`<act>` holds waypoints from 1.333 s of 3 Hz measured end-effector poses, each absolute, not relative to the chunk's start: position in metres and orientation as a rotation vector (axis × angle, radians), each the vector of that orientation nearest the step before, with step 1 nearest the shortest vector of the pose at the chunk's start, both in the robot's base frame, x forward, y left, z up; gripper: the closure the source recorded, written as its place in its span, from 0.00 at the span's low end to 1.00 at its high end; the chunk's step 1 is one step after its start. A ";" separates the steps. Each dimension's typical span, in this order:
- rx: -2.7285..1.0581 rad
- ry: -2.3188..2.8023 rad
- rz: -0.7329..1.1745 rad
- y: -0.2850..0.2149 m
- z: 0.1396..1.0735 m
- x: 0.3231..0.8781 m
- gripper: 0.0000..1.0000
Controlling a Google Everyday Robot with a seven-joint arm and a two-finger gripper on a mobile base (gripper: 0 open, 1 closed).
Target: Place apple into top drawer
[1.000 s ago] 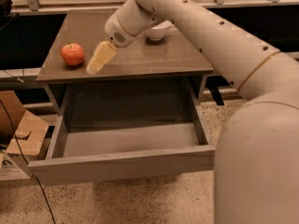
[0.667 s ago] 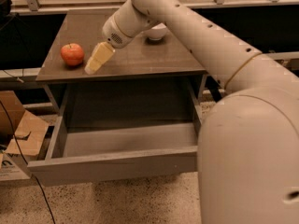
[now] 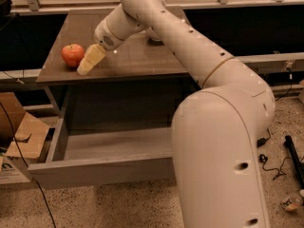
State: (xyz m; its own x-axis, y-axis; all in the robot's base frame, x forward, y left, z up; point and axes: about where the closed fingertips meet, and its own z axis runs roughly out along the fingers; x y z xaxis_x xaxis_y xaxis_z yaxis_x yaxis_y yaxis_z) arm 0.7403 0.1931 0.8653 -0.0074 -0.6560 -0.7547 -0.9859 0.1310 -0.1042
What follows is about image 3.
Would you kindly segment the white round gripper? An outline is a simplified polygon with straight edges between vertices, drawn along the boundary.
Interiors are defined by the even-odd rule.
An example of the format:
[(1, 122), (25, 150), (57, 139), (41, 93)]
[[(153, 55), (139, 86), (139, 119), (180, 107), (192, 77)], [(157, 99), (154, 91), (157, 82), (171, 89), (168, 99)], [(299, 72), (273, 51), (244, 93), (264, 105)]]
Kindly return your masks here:
[(124, 11), (119, 5), (111, 11), (95, 28), (94, 38), (99, 44), (91, 45), (85, 52), (77, 72), (86, 75), (105, 57), (106, 50), (114, 50), (124, 43), (131, 35), (139, 33), (148, 26), (139, 22)]

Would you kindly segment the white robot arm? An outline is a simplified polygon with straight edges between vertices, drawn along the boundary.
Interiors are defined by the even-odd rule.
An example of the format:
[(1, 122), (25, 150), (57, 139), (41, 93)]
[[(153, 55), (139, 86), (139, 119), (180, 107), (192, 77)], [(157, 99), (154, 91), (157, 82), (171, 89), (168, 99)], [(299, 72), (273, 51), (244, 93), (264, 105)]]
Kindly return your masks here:
[(167, 10), (163, 0), (121, 0), (96, 27), (107, 50), (152, 29), (199, 86), (172, 120), (173, 165), (185, 228), (271, 228), (257, 140), (275, 113), (268, 84)]

